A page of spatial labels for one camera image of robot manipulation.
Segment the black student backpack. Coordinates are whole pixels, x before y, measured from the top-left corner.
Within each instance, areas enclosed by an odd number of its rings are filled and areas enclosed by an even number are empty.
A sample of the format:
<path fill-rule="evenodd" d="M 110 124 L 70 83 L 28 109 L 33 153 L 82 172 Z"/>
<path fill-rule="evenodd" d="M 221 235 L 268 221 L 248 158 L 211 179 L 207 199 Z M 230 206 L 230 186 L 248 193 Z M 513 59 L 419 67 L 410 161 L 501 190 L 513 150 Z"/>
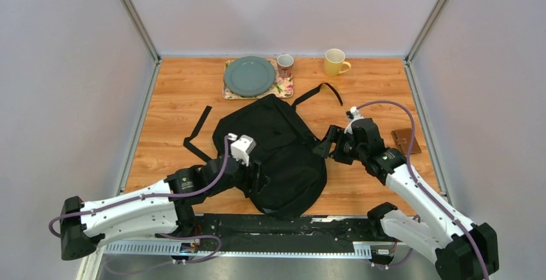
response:
<path fill-rule="evenodd" d="M 292 219 L 302 215 L 320 197 L 327 183 L 324 158 L 312 149 L 320 142 L 303 119 L 296 106 L 321 90 L 317 86 L 289 104 L 275 95 L 267 95 L 221 118 L 212 141 L 217 158 L 229 151 L 224 138 L 229 133 L 247 135 L 256 141 L 250 162 L 259 160 L 269 183 L 258 194 L 248 196 L 261 213 L 277 219 Z M 203 111 L 192 134 L 185 138 L 184 147 L 205 163 L 213 160 L 196 148 L 191 140 L 199 133 L 211 107 Z"/>

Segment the brown leather wallet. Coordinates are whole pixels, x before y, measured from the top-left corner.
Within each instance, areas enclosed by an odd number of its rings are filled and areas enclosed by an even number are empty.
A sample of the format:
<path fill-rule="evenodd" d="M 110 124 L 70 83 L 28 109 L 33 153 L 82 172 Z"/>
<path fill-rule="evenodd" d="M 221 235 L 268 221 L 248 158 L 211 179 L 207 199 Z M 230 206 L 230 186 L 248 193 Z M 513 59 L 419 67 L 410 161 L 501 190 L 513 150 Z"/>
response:
<path fill-rule="evenodd" d="M 408 151 L 410 151 L 410 154 L 420 154 L 422 152 L 422 149 L 420 148 L 416 138 L 414 139 L 413 145 L 410 147 L 410 140 L 412 137 L 412 129 L 410 127 L 395 129 L 391 132 L 391 135 L 394 139 L 397 149 L 402 154 L 407 155 Z"/>

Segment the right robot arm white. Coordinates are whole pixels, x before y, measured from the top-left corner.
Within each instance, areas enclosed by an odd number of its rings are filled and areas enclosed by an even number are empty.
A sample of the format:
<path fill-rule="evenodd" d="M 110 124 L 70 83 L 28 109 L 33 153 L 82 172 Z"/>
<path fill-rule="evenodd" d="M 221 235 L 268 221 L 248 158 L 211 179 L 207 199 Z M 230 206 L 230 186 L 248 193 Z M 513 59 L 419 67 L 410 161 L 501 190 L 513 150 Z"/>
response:
<path fill-rule="evenodd" d="M 393 204 L 380 204 L 368 212 L 374 240 L 389 236 L 407 244 L 434 264 L 441 279 L 485 279 L 499 270 L 495 230 L 477 225 L 436 193 L 398 149 L 385 146 L 372 119 L 356 118 L 344 129 L 331 125 L 313 152 L 348 165 L 360 161 L 421 218 L 416 222 Z"/>

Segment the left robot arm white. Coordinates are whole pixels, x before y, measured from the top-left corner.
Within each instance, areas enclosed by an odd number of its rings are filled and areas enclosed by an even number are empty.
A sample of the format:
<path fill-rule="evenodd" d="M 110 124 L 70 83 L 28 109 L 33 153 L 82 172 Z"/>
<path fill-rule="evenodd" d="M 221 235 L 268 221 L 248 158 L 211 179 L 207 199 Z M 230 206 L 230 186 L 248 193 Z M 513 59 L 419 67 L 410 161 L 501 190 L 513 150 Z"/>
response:
<path fill-rule="evenodd" d="M 269 181 L 261 162 L 220 156 L 110 199 L 83 201 L 72 196 L 65 199 L 57 219 L 61 259 L 80 259 L 112 242 L 147 234 L 189 238 L 197 228 L 193 205 L 233 187 L 246 196 L 258 194 Z"/>

